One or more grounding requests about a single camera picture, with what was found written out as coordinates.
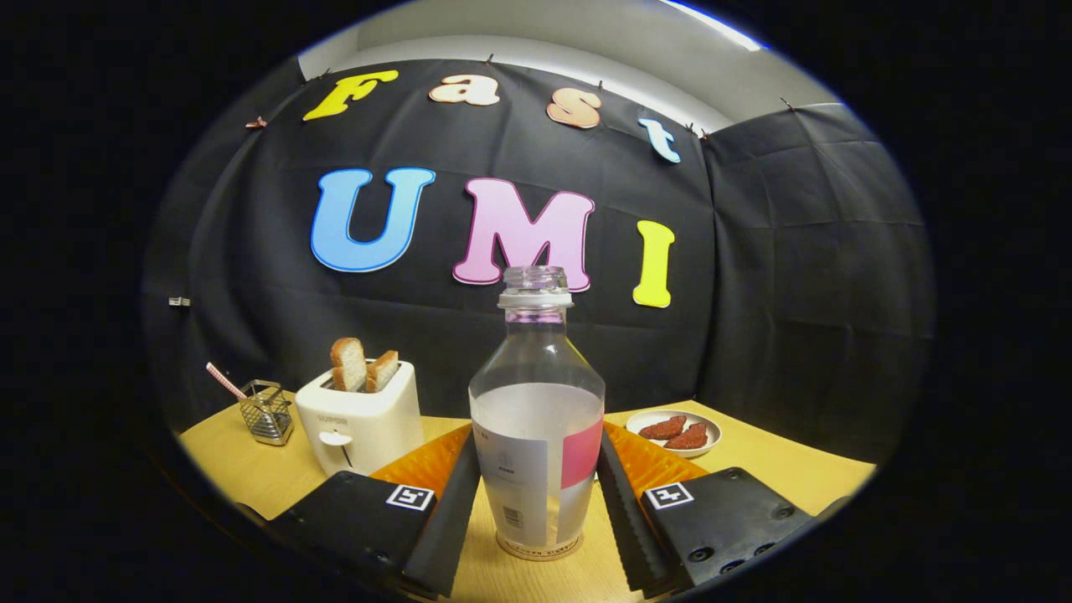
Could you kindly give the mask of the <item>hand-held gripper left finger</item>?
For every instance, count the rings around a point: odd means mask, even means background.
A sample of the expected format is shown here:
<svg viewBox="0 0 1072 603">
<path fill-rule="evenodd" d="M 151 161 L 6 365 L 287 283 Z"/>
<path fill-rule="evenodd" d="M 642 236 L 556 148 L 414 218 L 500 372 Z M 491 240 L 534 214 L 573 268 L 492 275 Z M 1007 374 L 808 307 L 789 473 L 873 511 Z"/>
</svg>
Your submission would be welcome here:
<svg viewBox="0 0 1072 603">
<path fill-rule="evenodd" d="M 479 482 L 466 424 L 370 477 L 338 471 L 268 531 L 356 579 L 448 598 Z"/>
</svg>

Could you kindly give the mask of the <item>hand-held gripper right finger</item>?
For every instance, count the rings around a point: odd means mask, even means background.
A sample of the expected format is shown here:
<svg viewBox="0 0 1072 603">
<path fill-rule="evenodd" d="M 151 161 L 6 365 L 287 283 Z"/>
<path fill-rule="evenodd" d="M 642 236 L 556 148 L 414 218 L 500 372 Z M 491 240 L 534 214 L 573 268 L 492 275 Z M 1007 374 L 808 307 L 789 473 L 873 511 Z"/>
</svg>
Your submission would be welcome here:
<svg viewBox="0 0 1072 603">
<path fill-rule="evenodd" d="M 709 472 L 610 423 L 597 473 L 628 586 L 647 598 L 724 583 L 814 523 L 742 468 Z"/>
</svg>

